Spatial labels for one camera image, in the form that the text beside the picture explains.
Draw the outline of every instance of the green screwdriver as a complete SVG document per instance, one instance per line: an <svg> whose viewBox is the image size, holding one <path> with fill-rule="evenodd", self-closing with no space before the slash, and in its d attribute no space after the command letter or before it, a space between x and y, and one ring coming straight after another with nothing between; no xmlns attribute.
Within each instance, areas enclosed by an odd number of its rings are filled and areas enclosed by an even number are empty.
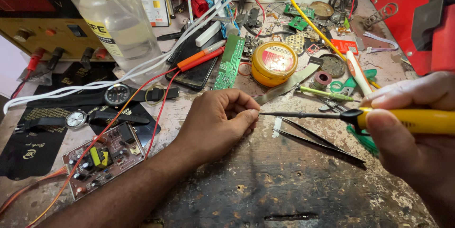
<svg viewBox="0 0 455 228"><path fill-rule="evenodd" d="M331 98L331 99L334 99L334 100L337 100L337 101L340 101L340 102L350 101L350 102L359 102L360 103L360 101L355 100L352 97L348 97L348 96L345 96L345 95L332 93L332 92L319 91L319 90L315 90L315 89L312 89L312 88L307 88L307 87L300 86L300 85L295 86L295 90L300 91L300 92L313 93L315 95L322 96L322 97L328 97L328 98Z"/></svg>

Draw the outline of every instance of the black watch strap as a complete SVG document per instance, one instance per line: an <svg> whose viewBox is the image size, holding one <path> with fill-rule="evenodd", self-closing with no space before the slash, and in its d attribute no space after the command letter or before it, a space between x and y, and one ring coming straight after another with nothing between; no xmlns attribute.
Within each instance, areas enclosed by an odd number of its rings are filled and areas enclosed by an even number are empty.
<svg viewBox="0 0 455 228"><path fill-rule="evenodd" d="M38 125L55 125L55 126L65 126L66 118L56 118L56 117L43 117L43 118L38 118L35 120L29 120L26 121L22 124L18 124L16 128L14 129L14 134L16 133L22 133L34 126Z"/></svg>
<svg viewBox="0 0 455 228"><path fill-rule="evenodd" d="M78 94L57 98L45 98L27 103L28 107L34 108L52 108L52 107L77 107L103 104L104 91L94 94Z"/></svg>
<svg viewBox="0 0 455 228"><path fill-rule="evenodd" d="M94 111L91 114L88 115L87 122L89 124L93 124L95 119L113 119L115 118L117 114L114 112L101 112L101 111ZM142 123L142 124L148 124L150 122L149 119L139 117L136 115L127 115L127 114L121 114L118 116L117 120L120 121L133 121L137 123Z"/></svg>
<svg viewBox="0 0 455 228"><path fill-rule="evenodd" d="M139 91L134 96L133 100L138 101L138 102L145 102L145 92L146 91ZM153 88L153 89L149 90L147 93L147 101L151 101L151 102L159 101L164 96L165 92L166 92L165 89L163 90L160 88ZM180 94L180 87L170 88L168 91L168 95L166 96L166 100L179 97L179 94Z"/></svg>

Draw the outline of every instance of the white cable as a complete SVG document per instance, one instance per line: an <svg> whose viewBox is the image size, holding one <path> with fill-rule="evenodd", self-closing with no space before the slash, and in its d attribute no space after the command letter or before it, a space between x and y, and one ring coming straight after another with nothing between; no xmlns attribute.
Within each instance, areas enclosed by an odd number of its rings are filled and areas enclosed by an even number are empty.
<svg viewBox="0 0 455 228"><path fill-rule="evenodd" d="M219 0L215 5L213 5L212 8L210 8L206 13L204 13L204 15L202 15L201 17L205 17L207 16L207 14L209 14L222 0ZM197 22L195 22L194 24L192 24L186 31L185 33L182 35L182 37L179 39L179 41L177 41L177 43L174 45L174 47L172 48L171 51L169 51L168 53L166 54L163 54L163 55L160 55L156 58L153 58L147 62L144 62L138 66L136 66L135 68L131 69L128 73L126 73L121 79L119 80L116 80L116 81L97 81L97 82L92 82L92 83L89 83L85 86L69 86L69 87L65 87L65 88L61 88L61 89L58 89L56 91L52 91L52 92L48 92L46 94L41 94L41 95L36 95L36 96L30 96L30 97L19 97L19 98L15 98L14 100L10 100L8 103L6 103L3 107L3 112L6 113L9 109L9 107L12 107L12 106L16 106L16 105L20 105L20 104L24 104L24 103L27 103L29 101L33 101L33 100L38 100L38 99L43 99L43 98L57 98L57 97L63 97L63 96L67 96L67 95L70 95L72 93L75 93L79 90L82 90L82 89L99 89L99 88L103 88L103 87L107 87L107 86L111 86L115 83L119 83L121 81L124 81L124 80L127 80L129 78L132 78L132 77L135 77L137 75L141 75L141 74L144 74L148 71L150 71L151 69L159 66L160 64L162 64L168 56L170 56L174 51L175 49L184 41L186 40L187 38L189 38L195 31L197 31L198 29L200 29L202 26L204 26L208 21L210 21L218 12L219 10L223 9L228 3L230 3L232 0L228 0L227 2L224 2L224 4L222 4L219 9L217 9L211 16L209 16L206 20L203 21L202 24L199 24L202 22L202 19L198 20ZM139 68L142 68L143 66L147 65L148 63L150 62L153 62L155 61L156 59L159 59L159 58L162 58L164 57L160 62L156 63L155 65L149 67L149 68L146 68L144 70L141 70L140 72L137 72L137 73L134 73L134 74L131 74L132 72L134 72L135 70L139 69ZM72 90L72 91L69 91L69 92L66 92L66 93L62 93L60 95L55 95L55 96L52 96L54 94L57 94L57 93L60 93L60 92L63 92L63 91L68 91L68 90Z"/></svg>
<svg viewBox="0 0 455 228"><path fill-rule="evenodd" d="M379 41L382 41L382 42L389 43L389 44L391 44L391 45L393 45L395 47L395 49L390 49L390 48L371 48L370 52L396 51L396 50L398 50L398 44L396 42L393 42L393 41L388 40L388 39L381 38L381 37L376 36L376 35L374 35L374 34L372 34L370 32L365 32L364 36L370 37L370 38L373 38L373 39L376 39L376 40L379 40Z"/></svg>

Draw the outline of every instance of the gray ribbon cable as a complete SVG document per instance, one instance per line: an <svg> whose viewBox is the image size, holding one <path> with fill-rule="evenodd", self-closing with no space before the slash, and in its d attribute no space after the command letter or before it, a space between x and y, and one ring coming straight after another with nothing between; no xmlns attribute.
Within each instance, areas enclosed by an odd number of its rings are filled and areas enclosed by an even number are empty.
<svg viewBox="0 0 455 228"><path fill-rule="evenodd" d="M289 79L285 83L275 86L275 87L269 89L264 95L255 96L255 97L253 97L253 99L256 100L256 102L259 105L261 105L261 104L269 102L270 100L272 100L275 97L288 93L293 88L295 88L295 86L298 83L301 83L303 80L308 78L311 74L316 72L316 70L320 66L322 66L322 63L323 63L322 59L320 59L318 57L310 57L308 66L305 69L295 72L293 75L291 75L291 77L289 77Z"/></svg>

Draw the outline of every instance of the green circuit board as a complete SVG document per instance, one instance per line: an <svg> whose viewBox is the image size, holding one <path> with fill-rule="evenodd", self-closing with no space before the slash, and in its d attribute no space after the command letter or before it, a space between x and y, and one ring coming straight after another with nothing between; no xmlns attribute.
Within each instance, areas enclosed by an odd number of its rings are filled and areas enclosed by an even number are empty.
<svg viewBox="0 0 455 228"><path fill-rule="evenodd" d="M220 69L215 80L215 86L213 87L214 90L228 89L234 86L244 45L245 38L243 37L236 35L229 35L227 37Z"/></svg>
<svg viewBox="0 0 455 228"><path fill-rule="evenodd" d="M303 31L305 27L308 26L308 23L301 16L296 16L289 22L289 26L299 31Z"/></svg>
<svg viewBox="0 0 455 228"><path fill-rule="evenodd" d="M314 18L314 10L312 8L308 7L306 4L299 5L299 7L300 7L300 10L302 10L302 12L305 13L305 15L309 19L313 19ZM300 16L300 13L290 3L286 5L286 8L284 9L284 13L292 14L294 16Z"/></svg>

